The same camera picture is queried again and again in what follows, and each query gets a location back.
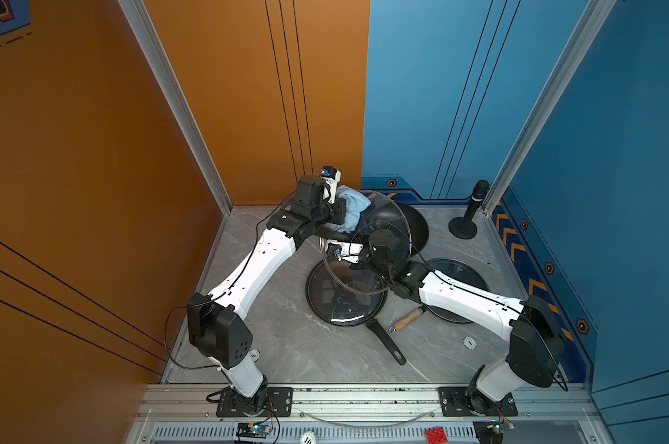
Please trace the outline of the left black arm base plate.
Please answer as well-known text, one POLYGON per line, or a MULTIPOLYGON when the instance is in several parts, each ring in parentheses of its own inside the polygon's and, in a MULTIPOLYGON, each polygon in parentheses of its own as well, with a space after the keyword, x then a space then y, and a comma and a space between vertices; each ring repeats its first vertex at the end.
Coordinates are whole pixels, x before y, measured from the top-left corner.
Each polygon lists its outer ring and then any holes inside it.
POLYGON ((288 387, 261 388, 254 397, 247 398, 233 388, 227 388, 219 399, 216 416, 265 417, 275 414, 278 417, 291 416, 293 389, 288 387))

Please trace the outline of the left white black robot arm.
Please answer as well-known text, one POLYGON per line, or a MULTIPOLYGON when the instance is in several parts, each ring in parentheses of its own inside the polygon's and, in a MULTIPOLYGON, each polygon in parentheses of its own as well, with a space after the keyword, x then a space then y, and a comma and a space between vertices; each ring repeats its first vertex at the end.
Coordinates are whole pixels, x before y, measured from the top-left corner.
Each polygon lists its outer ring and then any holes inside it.
POLYGON ((188 340, 225 375, 227 392, 250 416, 266 409, 268 382, 250 349, 253 335, 247 314, 276 270, 312 235, 326 237, 352 231, 368 198, 339 183, 335 168, 304 176, 297 188, 262 220, 250 253, 208 294, 194 293, 184 305, 188 340))

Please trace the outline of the light blue microfibre cloth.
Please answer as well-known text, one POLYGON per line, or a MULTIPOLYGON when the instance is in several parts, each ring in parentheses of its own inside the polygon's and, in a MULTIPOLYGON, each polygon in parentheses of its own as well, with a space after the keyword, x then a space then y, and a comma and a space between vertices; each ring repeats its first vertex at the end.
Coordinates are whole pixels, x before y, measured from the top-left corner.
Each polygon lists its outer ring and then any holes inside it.
POLYGON ((371 200, 362 192, 347 186, 339 187, 336 195, 345 200, 345 218, 342 224, 333 225, 332 229, 340 233, 353 233, 361 214, 371 206, 371 200))

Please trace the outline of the glass lid of pan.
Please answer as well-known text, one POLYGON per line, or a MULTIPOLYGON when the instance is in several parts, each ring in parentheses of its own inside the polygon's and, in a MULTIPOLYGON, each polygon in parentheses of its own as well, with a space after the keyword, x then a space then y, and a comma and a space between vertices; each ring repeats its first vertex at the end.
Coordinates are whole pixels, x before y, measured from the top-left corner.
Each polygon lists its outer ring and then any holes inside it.
MULTIPOLYGON (((489 290, 484 278, 471 266, 468 266, 460 261, 448 258, 436 258, 428 262, 430 268, 434 268, 436 271, 440 271, 445 274, 447 277, 466 283, 480 290, 489 290)), ((432 314, 438 316, 444 321, 454 323, 454 324, 471 324, 472 321, 455 314, 446 309, 437 306, 427 305, 426 308, 432 312, 432 314)))

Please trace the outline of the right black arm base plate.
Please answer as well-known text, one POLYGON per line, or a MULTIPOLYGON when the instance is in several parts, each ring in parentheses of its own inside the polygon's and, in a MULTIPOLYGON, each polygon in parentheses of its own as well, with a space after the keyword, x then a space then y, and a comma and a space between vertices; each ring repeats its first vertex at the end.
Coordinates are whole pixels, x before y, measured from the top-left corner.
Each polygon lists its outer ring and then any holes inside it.
POLYGON ((439 401, 443 415, 453 416, 518 416, 517 404, 511 393, 506 394, 501 401, 492 401, 478 390, 471 394, 463 387, 438 388, 439 401))

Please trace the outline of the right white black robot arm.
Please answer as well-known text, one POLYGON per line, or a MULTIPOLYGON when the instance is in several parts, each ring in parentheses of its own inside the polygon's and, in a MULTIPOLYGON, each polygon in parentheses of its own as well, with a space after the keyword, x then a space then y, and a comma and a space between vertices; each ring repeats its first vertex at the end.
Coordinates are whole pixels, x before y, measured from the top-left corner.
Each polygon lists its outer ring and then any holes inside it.
POLYGON ((524 384, 542 389, 554 383, 563 386, 556 376, 567 338, 547 301, 486 292, 413 261, 410 239, 393 228, 358 235, 355 244, 345 246, 342 255, 372 272, 395 295, 455 313, 508 343, 508 352, 480 367, 467 387, 465 399, 473 414, 500 413, 504 398, 524 384))

